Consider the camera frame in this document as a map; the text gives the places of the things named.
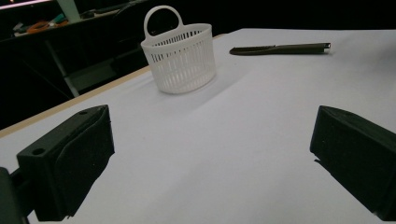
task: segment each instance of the white basket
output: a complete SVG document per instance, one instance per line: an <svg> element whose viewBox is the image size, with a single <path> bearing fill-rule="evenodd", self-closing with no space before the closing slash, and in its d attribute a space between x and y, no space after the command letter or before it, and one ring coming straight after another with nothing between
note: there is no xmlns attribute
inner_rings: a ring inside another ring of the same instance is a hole
<svg viewBox="0 0 396 224"><path fill-rule="evenodd" d="M149 17L162 8L167 8L177 15L178 26L152 36L148 32ZM210 24L184 25L174 8L158 6L146 15L144 31L146 39L142 41L141 46L160 91L193 91L204 86L215 76L216 65Z"/></svg>

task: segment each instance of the orange object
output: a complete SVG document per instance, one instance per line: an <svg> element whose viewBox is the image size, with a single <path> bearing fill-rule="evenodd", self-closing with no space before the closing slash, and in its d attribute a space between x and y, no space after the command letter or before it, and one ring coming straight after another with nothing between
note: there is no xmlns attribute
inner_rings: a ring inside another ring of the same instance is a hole
<svg viewBox="0 0 396 224"><path fill-rule="evenodd" d="M43 30L47 30L49 28L55 28L55 27L60 27L60 26L64 26L68 23L68 20L62 21L61 23L54 23L53 26L50 26L50 22L48 21L39 21L36 24L32 25L31 27L29 27L29 29L27 29L27 33L29 34L34 34Z"/></svg>
<svg viewBox="0 0 396 224"><path fill-rule="evenodd" d="M47 30L49 26L50 24L47 21L40 21L29 27L26 32L29 34L34 34L43 30Z"/></svg>

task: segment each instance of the pen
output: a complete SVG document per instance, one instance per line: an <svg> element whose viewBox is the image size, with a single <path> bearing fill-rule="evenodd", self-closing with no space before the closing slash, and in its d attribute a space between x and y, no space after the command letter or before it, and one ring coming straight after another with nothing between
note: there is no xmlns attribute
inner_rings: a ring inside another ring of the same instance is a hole
<svg viewBox="0 0 396 224"><path fill-rule="evenodd" d="M321 54L330 51L330 43L273 45L258 47L239 47L230 50L233 55L266 55L266 54Z"/></svg>

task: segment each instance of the white table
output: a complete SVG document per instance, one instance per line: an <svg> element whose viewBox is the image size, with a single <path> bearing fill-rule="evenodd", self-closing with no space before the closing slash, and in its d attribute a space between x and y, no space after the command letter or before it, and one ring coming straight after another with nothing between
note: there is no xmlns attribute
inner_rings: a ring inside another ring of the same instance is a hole
<svg viewBox="0 0 396 224"><path fill-rule="evenodd" d="M229 54L317 42L332 43L330 54ZM109 105L116 153L62 223L383 223L314 162L309 144L320 105L396 133L396 31L242 29L216 38L214 52L217 75L198 91L159 92L147 69L3 131L0 166L14 171L15 155L37 138Z"/></svg>

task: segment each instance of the basket handle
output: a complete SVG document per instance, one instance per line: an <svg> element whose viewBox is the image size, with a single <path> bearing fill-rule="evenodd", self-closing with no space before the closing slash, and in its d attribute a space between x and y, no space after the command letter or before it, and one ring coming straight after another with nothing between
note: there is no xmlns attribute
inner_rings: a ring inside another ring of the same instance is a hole
<svg viewBox="0 0 396 224"><path fill-rule="evenodd" d="M145 30L145 37L146 37L146 39L153 38L153 36L150 35L150 34L149 34L149 31L148 31L149 18L151 17L151 15L152 15L155 11L158 11L158 10L163 9L163 8L169 9L169 10L173 11L173 12L177 15L177 18L178 18L178 26L177 26L176 29L181 29L182 26L184 26L183 21L181 20L180 15L178 14L178 12L177 12L173 7L169 7L169 6L157 6L157 7L154 7L154 8L152 8L152 9L148 12L148 14L146 14L146 17L145 17L144 30Z"/></svg>

